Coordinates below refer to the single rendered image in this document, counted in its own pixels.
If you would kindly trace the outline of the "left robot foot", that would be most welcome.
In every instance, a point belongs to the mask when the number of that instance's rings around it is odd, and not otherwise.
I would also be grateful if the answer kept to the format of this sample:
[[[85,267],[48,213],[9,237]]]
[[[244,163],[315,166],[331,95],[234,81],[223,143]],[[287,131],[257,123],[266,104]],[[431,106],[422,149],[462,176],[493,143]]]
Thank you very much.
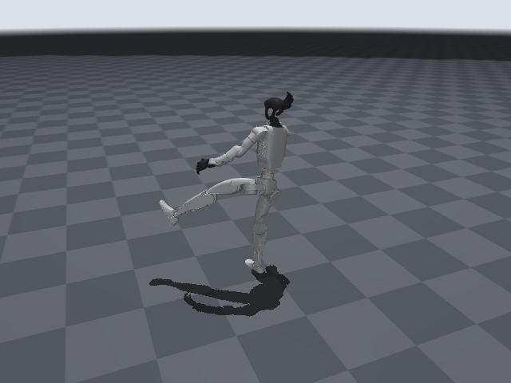
[[[174,209],[171,208],[169,205],[167,205],[166,202],[163,201],[163,200],[160,201],[160,206],[161,206],[163,212],[167,215],[170,223],[173,226],[176,225],[178,223],[178,221],[179,221],[179,217],[176,216],[176,215],[175,215],[176,217],[173,216],[172,211],[174,211]]]

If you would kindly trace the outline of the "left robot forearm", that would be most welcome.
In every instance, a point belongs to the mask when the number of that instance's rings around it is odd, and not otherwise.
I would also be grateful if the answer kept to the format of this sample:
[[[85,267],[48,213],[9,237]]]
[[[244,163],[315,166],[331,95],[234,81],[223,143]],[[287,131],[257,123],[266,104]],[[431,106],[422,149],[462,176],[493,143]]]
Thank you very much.
[[[214,164],[215,167],[222,167],[224,164],[233,161],[234,156],[236,156],[239,152],[240,147],[234,146],[228,152],[226,152],[226,154],[217,158],[210,158],[208,161],[208,165]]]

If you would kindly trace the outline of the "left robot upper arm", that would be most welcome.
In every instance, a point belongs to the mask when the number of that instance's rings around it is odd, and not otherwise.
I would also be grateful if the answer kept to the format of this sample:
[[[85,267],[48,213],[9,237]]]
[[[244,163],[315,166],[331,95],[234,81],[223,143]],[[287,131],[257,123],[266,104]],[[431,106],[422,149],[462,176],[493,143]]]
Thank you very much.
[[[235,157],[241,157],[247,150],[249,150],[258,140],[263,140],[267,135],[268,130],[265,127],[254,127],[248,137],[243,141],[240,147],[240,152]],[[238,145],[236,145],[238,146]]]

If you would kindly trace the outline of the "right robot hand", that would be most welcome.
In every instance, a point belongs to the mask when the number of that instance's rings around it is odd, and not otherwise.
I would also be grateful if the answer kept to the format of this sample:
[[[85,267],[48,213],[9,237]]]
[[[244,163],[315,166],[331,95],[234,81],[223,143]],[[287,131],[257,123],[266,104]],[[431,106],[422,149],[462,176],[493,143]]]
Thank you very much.
[[[284,110],[286,109],[289,109],[291,107],[291,103],[293,102],[293,97],[292,95],[287,92],[287,96],[286,98],[283,100],[284,104],[285,104],[285,109],[281,109],[279,108],[279,111],[276,113],[276,116],[279,116]]]

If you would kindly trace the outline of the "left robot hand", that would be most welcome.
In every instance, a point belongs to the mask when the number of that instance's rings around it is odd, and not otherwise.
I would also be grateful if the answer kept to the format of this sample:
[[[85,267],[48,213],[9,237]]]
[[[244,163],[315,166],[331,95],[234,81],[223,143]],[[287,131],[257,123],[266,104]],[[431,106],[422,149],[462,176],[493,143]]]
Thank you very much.
[[[200,162],[197,163],[197,166],[196,166],[196,173],[199,175],[200,171],[204,170],[205,168],[213,168],[215,167],[214,164],[210,164],[208,165],[208,161],[209,159],[204,159],[202,158]]]

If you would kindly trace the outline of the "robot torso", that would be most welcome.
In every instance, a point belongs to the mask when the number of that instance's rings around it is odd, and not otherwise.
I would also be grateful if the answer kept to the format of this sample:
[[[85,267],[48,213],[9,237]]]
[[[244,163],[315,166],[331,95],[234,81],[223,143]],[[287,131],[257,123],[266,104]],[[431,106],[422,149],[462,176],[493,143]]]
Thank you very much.
[[[258,165],[262,167],[262,175],[255,180],[257,184],[262,184],[262,191],[257,195],[272,195],[275,192],[276,180],[273,179],[272,169],[281,167],[286,149],[287,129],[284,126],[272,127],[270,123],[261,126],[268,132],[263,140],[257,141],[257,160]]]

